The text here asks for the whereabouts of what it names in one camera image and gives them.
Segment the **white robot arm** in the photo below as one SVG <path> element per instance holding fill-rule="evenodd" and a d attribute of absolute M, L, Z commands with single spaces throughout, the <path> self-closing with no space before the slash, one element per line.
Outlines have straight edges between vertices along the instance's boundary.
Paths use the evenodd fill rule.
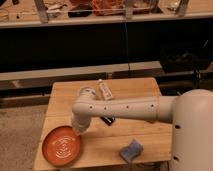
<path fill-rule="evenodd" d="M 80 91 L 72 125 L 81 134 L 93 117 L 157 120 L 172 124 L 171 171 L 213 171 L 213 92 L 101 101 L 94 89 Z"/>

